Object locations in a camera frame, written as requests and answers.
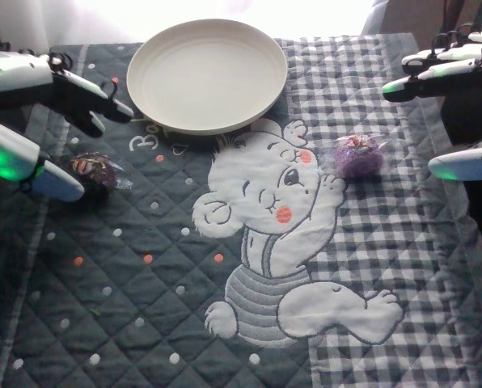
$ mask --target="orange dot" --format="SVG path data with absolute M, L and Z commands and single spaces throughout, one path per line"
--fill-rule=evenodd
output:
M 302 160 L 302 163 L 309 163 L 311 162 L 311 153 L 306 150 L 300 150 L 298 152 L 298 157 Z
M 281 206 L 277 209 L 275 217 L 281 224 L 285 224 L 291 219 L 291 209 L 288 206 Z
M 78 256 L 78 257 L 75 257 L 75 258 L 74 258 L 74 265 L 75 265 L 76 267 L 79 267 L 79 266 L 82 264 L 82 262 L 83 262 L 83 259 L 82 259 L 81 256 Z

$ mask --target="purple ball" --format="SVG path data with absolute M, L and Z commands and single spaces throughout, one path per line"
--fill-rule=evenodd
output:
M 334 152 L 336 173 L 341 178 L 372 175 L 383 165 L 383 153 L 376 140 L 366 135 L 352 135 Z

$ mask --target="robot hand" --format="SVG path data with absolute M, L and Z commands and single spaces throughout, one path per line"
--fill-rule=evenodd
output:
M 0 52 L 0 110 L 41 103 L 91 137 L 104 133 L 97 114 L 127 123 L 133 111 L 101 87 L 69 69 L 71 59 L 62 54 L 35 57 Z M 22 191 L 35 191 L 67 202 L 84 194 L 83 186 L 49 161 L 40 147 L 0 124 L 0 176 L 20 183 Z
M 403 102 L 482 88 L 482 31 L 471 26 L 470 33 L 464 35 L 461 32 L 464 26 L 437 35 L 430 50 L 406 56 L 402 65 L 408 76 L 386 84 L 385 99 Z M 440 39 L 444 40 L 445 48 L 434 47 Z
M 482 31 L 471 26 L 464 35 L 461 32 L 464 26 L 436 36 L 430 50 L 406 56 L 402 65 L 408 76 L 385 85 L 385 99 L 403 102 L 482 88 Z M 446 47 L 434 48 L 440 38 L 445 40 Z M 482 141 L 443 150 L 429 161 L 428 168 L 440 179 L 482 180 Z

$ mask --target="embroidered heart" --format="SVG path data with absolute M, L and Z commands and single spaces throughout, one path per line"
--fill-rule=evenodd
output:
M 175 143 L 171 148 L 173 149 L 173 155 L 180 156 L 187 150 L 187 148 L 189 148 L 189 146 L 186 144 Z

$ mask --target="gray quilted blanket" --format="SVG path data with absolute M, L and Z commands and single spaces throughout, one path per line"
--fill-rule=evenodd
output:
M 426 167 L 449 145 L 437 104 L 380 94 L 413 38 L 278 42 L 282 96 L 224 137 L 137 112 L 94 140 L 35 108 L 42 149 L 103 152 L 133 186 L 94 207 L 2 199 L 0 386 L 482 386 L 482 240 L 463 186 Z M 56 51 L 131 104 L 138 47 Z M 333 176 L 353 133 L 394 139 L 381 175 Z

